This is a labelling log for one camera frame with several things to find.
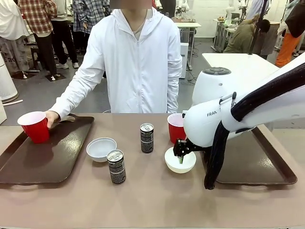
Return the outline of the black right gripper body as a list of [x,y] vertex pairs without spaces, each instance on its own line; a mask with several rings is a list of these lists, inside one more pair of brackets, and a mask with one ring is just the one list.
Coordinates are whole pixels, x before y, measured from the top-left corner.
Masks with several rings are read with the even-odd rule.
[[184,146],[185,146],[185,150],[184,150],[185,154],[189,154],[191,152],[203,151],[203,147],[195,145],[190,140],[186,140]]

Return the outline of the person's right hand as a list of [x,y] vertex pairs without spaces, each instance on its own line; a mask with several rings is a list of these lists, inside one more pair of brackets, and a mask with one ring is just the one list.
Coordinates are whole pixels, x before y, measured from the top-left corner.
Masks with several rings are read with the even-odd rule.
[[51,129],[52,125],[60,120],[60,116],[54,111],[45,112],[47,118],[47,127]]

